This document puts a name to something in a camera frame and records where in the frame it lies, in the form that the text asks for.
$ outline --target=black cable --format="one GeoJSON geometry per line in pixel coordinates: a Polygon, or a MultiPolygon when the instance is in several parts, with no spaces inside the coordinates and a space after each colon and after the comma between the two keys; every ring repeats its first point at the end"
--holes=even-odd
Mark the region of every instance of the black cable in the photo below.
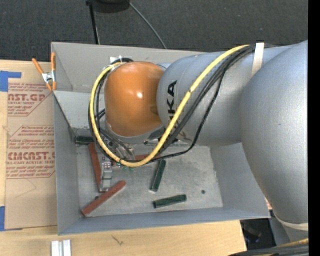
{"type": "MultiPolygon", "coordinates": [[[[172,135],[170,135],[168,137],[168,139],[166,140],[166,142],[163,144],[162,149],[160,150],[160,153],[165,151],[173,142],[174,140],[177,138],[177,136],[179,135],[179,133],[181,132],[181,130],[184,128],[184,126],[186,125],[186,123],[189,121],[189,119],[191,118],[192,114],[194,113],[195,109],[197,108],[197,106],[199,105],[199,103],[201,102],[201,100],[204,98],[204,96],[207,94],[207,92],[212,88],[212,86],[217,82],[217,80],[219,79],[219,77],[224,76],[226,70],[233,65],[236,61],[238,61],[240,58],[242,58],[242,56],[248,54],[249,52],[251,52],[252,50],[254,50],[255,45],[249,45],[247,47],[244,47],[242,49],[240,49],[236,55],[234,55],[232,58],[229,58],[227,60],[225,60],[217,69],[216,72],[214,72],[214,74],[210,77],[210,79],[207,81],[207,83],[205,84],[205,86],[202,88],[201,92],[199,93],[199,95],[197,96],[196,100],[194,101],[194,103],[191,105],[191,108],[188,110],[188,112],[186,113],[186,115],[184,116],[184,118],[182,119],[182,121],[179,123],[179,125],[176,127],[176,129],[174,130],[174,132],[172,133],[172,135]]],[[[220,89],[220,85],[218,85],[217,90],[215,91],[215,97],[217,97],[218,92],[220,89]]]]}
{"type": "Polygon", "coordinates": [[[153,31],[153,33],[155,34],[155,36],[159,39],[160,43],[162,44],[164,49],[168,49],[165,45],[165,43],[162,41],[161,37],[158,35],[157,31],[154,29],[154,27],[150,24],[150,22],[142,15],[142,13],[140,11],[138,11],[138,9],[129,1],[127,0],[127,2],[129,3],[129,5],[131,6],[132,9],[134,9],[134,11],[143,19],[143,21],[150,27],[150,29],[153,31]]]}
{"type": "Polygon", "coordinates": [[[100,39],[99,39],[98,29],[97,29],[97,25],[96,25],[95,12],[94,12],[94,8],[92,6],[92,0],[86,0],[85,3],[87,6],[89,6],[89,10],[90,10],[90,17],[91,17],[91,23],[92,23],[92,28],[93,28],[95,44],[100,45],[100,39]]]}
{"type": "Polygon", "coordinates": [[[192,104],[191,106],[191,109],[189,109],[188,113],[186,114],[186,116],[183,118],[182,122],[178,125],[178,127],[175,129],[175,136],[173,136],[173,134],[169,137],[170,139],[172,139],[172,141],[174,141],[174,139],[177,137],[177,135],[179,134],[179,132],[182,130],[182,128],[184,127],[184,125],[187,123],[187,121],[189,120],[190,116],[192,115],[192,113],[194,112],[194,109],[197,107],[197,105],[199,104],[199,102],[202,100],[202,98],[204,97],[204,95],[208,92],[208,90],[216,83],[216,81],[218,79],[219,80],[219,84],[217,86],[217,89],[215,91],[215,94],[213,96],[213,98],[211,99],[206,111],[205,111],[205,114],[204,116],[202,117],[202,120],[201,120],[201,123],[200,125],[198,126],[198,129],[196,131],[196,134],[194,136],[194,139],[192,141],[192,144],[190,145],[190,147],[184,151],[181,151],[181,152],[177,152],[177,153],[172,153],[172,154],[167,154],[167,155],[164,155],[164,156],[161,156],[161,157],[157,157],[157,158],[154,158],[152,160],[150,160],[148,162],[149,163],[153,163],[153,162],[156,162],[156,161],[160,161],[160,160],[163,160],[163,159],[168,159],[168,158],[172,158],[172,157],[177,157],[177,156],[180,156],[180,155],[183,155],[185,153],[187,153],[188,151],[190,151],[194,146],[195,144],[197,143],[197,140],[199,138],[199,135],[200,135],[200,132],[202,130],[202,127],[203,125],[205,124],[205,121],[210,113],[210,110],[214,104],[214,102],[216,101],[217,99],[217,96],[218,96],[218,93],[219,93],[219,90],[220,90],[220,87],[221,87],[221,84],[222,84],[222,80],[223,80],[223,77],[226,73],[226,71],[228,70],[228,68],[233,65],[236,61],[238,61],[239,59],[241,59],[243,57],[243,55],[246,55],[247,53],[249,53],[252,49],[251,48],[247,48],[243,51],[240,51],[239,54],[237,55],[234,55],[232,58],[229,58],[227,60],[225,60],[219,67],[218,67],[218,70],[211,76],[211,78],[207,81],[206,85],[202,88],[199,96],[197,97],[197,100],[192,104]]]}

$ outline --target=wire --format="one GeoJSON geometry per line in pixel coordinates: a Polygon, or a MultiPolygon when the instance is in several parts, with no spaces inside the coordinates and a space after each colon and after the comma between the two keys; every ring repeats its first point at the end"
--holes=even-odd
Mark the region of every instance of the wire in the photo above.
{"type": "Polygon", "coordinates": [[[85,2],[86,2],[86,5],[89,6],[89,10],[90,10],[90,17],[91,17],[91,23],[92,23],[92,28],[93,28],[95,44],[100,45],[100,38],[98,35],[98,29],[97,29],[96,19],[95,19],[95,12],[94,12],[94,8],[92,6],[92,2],[91,2],[91,0],[86,0],[85,2]]]}
{"type": "Polygon", "coordinates": [[[159,150],[161,149],[161,147],[165,143],[166,139],[170,135],[170,132],[174,128],[176,121],[178,120],[179,116],[181,115],[181,113],[182,113],[186,103],[188,102],[189,98],[191,97],[192,93],[196,90],[196,88],[199,86],[199,84],[202,82],[202,80],[208,75],[208,73],[216,65],[218,65],[222,60],[224,60],[226,57],[230,56],[231,54],[235,53],[236,51],[238,51],[244,47],[247,47],[247,46],[248,45],[237,46],[235,48],[232,48],[232,49],[224,52],[219,57],[217,57],[209,66],[206,67],[206,69],[197,77],[197,79],[191,85],[189,91],[187,91],[187,93],[184,95],[181,103],[179,104],[178,108],[176,109],[174,116],[172,117],[169,125],[167,126],[167,128],[166,128],[164,134],[162,135],[157,146],[153,149],[153,151],[146,158],[144,158],[143,160],[138,161],[138,162],[125,161],[125,160],[119,158],[118,156],[116,156],[113,152],[111,152],[109,150],[109,148],[104,144],[104,142],[99,134],[97,125],[96,125],[96,118],[95,118],[95,113],[94,113],[94,101],[95,101],[97,87],[99,86],[99,83],[100,83],[101,79],[104,77],[104,75],[106,75],[108,72],[110,72],[111,69],[113,69],[119,65],[122,65],[123,63],[118,62],[113,65],[107,66],[106,69],[104,69],[102,71],[102,73],[98,76],[98,78],[96,79],[96,81],[93,85],[92,91],[91,91],[91,97],[90,97],[90,102],[89,102],[89,116],[90,116],[90,121],[92,124],[92,131],[96,137],[97,142],[113,160],[115,160],[116,162],[119,162],[122,165],[125,165],[128,167],[139,167],[139,166],[145,165],[159,152],[159,150]]]}
{"type": "MultiPolygon", "coordinates": [[[[218,79],[220,77],[223,77],[225,75],[225,72],[227,71],[227,69],[233,65],[236,61],[238,61],[240,58],[242,58],[243,55],[248,54],[249,52],[251,52],[254,49],[255,45],[249,45],[248,47],[245,47],[243,49],[241,49],[237,55],[235,55],[232,59],[230,59],[229,61],[226,60],[224,61],[218,68],[218,70],[211,76],[211,78],[208,80],[208,82],[205,84],[205,86],[203,87],[203,89],[201,90],[201,92],[199,93],[198,97],[196,98],[196,100],[194,101],[193,105],[190,107],[190,109],[188,110],[188,112],[186,113],[186,115],[184,116],[184,118],[182,119],[182,121],[179,123],[178,127],[174,130],[173,134],[168,138],[168,140],[164,143],[162,149],[160,152],[165,151],[168,146],[170,146],[174,140],[177,138],[177,136],[179,135],[179,133],[181,132],[181,130],[184,128],[184,126],[186,125],[186,123],[189,121],[190,117],[192,116],[192,114],[194,113],[195,109],[197,108],[197,106],[199,105],[199,103],[201,102],[201,100],[203,99],[203,97],[207,94],[207,92],[212,88],[212,86],[218,81],[218,79]]],[[[215,91],[214,97],[211,100],[211,103],[209,104],[209,107],[207,108],[207,114],[206,116],[208,116],[209,114],[209,110],[212,107],[212,104],[215,102],[217,96],[218,96],[218,92],[220,90],[220,86],[221,86],[221,82],[222,82],[222,78],[220,80],[220,83],[218,84],[218,87],[215,91]]],[[[201,123],[202,125],[200,125],[199,127],[202,128],[203,123],[205,120],[202,119],[201,123]]]]}
{"type": "Polygon", "coordinates": [[[160,43],[162,44],[164,49],[168,49],[165,45],[165,43],[162,41],[161,37],[158,35],[157,31],[154,29],[154,27],[150,24],[150,22],[142,15],[142,13],[129,1],[127,0],[129,5],[131,6],[132,9],[135,10],[135,12],[144,20],[144,22],[150,27],[150,29],[153,31],[155,36],[159,39],[160,43]]]}

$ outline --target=cardboard sheet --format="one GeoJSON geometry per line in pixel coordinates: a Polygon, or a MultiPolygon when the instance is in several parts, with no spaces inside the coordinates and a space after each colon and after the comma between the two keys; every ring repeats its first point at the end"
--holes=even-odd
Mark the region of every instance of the cardboard sheet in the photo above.
{"type": "Polygon", "coordinates": [[[31,61],[0,60],[0,70],[21,72],[8,80],[4,227],[56,225],[52,94],[31,61]]]}

